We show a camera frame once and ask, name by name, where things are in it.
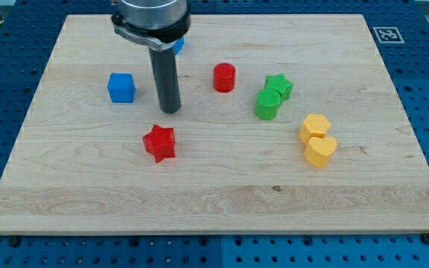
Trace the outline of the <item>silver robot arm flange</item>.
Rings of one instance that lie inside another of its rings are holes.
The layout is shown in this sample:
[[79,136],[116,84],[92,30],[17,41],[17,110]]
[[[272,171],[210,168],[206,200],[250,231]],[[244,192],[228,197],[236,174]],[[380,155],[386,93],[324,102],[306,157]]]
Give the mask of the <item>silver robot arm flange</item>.
[[191,26],[187,0],[116,0],[111,2],[116,34],[154,51],[164,51],[182,39]]

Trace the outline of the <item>blue block behind arm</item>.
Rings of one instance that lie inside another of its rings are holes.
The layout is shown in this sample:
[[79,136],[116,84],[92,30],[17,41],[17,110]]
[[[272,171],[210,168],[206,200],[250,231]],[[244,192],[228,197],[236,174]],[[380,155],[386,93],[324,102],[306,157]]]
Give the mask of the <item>blue block behind arm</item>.
[[175,42],[175,45],[174,45],[174,53],[175,53],[176,55],[178,55],[178,53],[182,50],[182,48],[183,48],[184,44],[185,44],[185,40],[184,40],[184,38],[183,38],[183,37],[181,37],[180,39],[178,39],[178,40]]

